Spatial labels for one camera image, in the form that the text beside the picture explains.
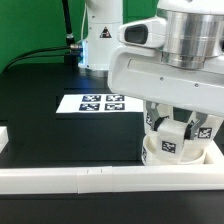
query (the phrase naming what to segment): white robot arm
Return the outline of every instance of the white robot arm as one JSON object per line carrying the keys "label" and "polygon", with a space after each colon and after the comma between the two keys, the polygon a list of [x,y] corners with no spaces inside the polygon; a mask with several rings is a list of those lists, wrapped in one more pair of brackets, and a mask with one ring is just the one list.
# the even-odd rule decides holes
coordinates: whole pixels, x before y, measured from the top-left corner
{"label": "white robot arm", "polygon": [[[160,0],[157,16],[119,28],[113,92],[143,99],[145,165],[203,163],[224,117],[224,2]],[[173,120],[173,107],[192,112]]]}

